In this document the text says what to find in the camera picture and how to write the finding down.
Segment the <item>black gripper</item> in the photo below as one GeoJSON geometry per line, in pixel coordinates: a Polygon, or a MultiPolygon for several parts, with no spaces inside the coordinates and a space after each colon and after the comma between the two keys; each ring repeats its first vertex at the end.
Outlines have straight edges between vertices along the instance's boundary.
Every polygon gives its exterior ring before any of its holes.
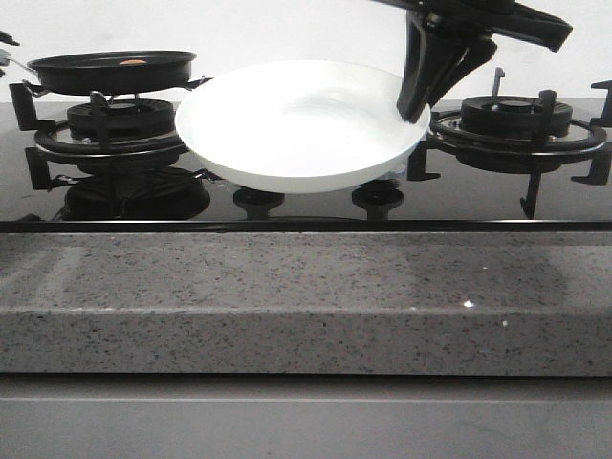
{"type": "Polygon", "coordinates": [[[459,36],[500,34],[558,51],[573,28],[563,19],[516,1],[389,1],[406,13],[406,58],[397,109],[415,123],[457,83],[489,62],[497,45],[459,36]]]}

